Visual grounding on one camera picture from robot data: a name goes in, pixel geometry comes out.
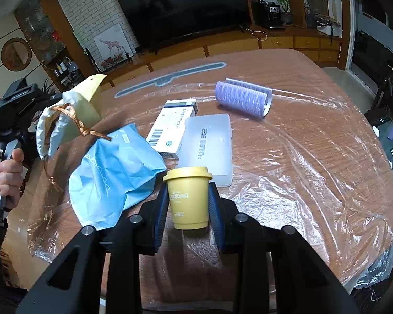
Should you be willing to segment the person's left hand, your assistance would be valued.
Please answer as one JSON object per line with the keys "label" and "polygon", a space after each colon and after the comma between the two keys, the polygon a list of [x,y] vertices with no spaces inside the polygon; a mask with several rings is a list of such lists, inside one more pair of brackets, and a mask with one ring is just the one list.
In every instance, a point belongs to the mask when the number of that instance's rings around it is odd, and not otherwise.
{"label": "person's left hand", "polygon": [[20,201],[23,184],[24,153],[21,148],[13,150],[11,158],[0,163],[0,195],[6,200],[6,208],[13,210]]}

